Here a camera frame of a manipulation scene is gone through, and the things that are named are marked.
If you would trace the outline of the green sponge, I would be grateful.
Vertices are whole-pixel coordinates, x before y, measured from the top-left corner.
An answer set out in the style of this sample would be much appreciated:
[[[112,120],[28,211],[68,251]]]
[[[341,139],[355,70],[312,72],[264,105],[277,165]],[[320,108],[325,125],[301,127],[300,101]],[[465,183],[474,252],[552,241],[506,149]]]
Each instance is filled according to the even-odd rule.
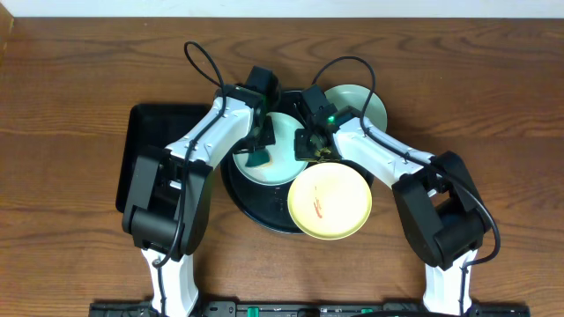
[[[271,155],[267,149],[259,149],[250,152],[245,167],[255,168],[264,165],[268,165],[271,162]]]

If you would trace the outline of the light blue plate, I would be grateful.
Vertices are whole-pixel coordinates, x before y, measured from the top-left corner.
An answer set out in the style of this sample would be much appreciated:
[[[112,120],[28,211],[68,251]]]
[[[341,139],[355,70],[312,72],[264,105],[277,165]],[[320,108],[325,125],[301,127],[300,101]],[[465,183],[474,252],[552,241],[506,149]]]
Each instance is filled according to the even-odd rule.
[[[337,85],[324,92],[327,100],[334,104],[338,110],[352,106],[362,110],[369,89],[361,85]],[[388,116],[382,100],[373,93],[367,106],[365,116],[382,132],[388,128]]]
[[[276,143],[267,145],[264,150],[255,153],[234,154],[237,169],[249,180],[265,186],[277,186],[295,179],[308,165],[306,161],[295,159],[295,131],[303,125],[288,114],[270,112]],[[261,165],[249,166],[249,159],[263,159],[264,153],[269,160]]]

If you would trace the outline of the yellow plate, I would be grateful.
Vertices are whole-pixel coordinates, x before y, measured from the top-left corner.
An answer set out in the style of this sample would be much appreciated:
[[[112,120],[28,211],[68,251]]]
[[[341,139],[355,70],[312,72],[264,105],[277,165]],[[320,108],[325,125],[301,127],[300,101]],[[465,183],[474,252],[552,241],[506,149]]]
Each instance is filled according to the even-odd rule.
[[[366,180],[339,163],[311,166],[293,181],[287,197],[292,221],[319,240],[341,240],[357,232],[372,209]]]

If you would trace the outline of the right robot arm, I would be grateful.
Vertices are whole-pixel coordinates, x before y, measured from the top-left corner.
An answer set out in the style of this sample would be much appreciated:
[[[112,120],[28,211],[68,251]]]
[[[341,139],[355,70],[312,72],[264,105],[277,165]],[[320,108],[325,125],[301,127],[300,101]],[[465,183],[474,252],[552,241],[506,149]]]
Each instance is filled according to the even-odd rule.
[[[471,310],[471,268],[501,248],[492,214],[463,160],[414,149],[353,107],[312,114],[297,129],[295,157],[317,165],[352,162],[388,186],[410,247],[426,265],[423,303],[433,313]]]

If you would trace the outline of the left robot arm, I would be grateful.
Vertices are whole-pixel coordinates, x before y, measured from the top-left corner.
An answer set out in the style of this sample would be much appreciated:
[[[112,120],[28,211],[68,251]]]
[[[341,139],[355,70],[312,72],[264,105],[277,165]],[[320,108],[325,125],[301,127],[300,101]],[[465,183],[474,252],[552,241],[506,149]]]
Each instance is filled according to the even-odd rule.
[[[139,104],[130,110],[116,208],[151,271],[153,316],[188,316],[199,297],[193,254],[207,227],[213,172],[225,156],[274,141],[266,114],[277,85],[226,85],[210,107]]]

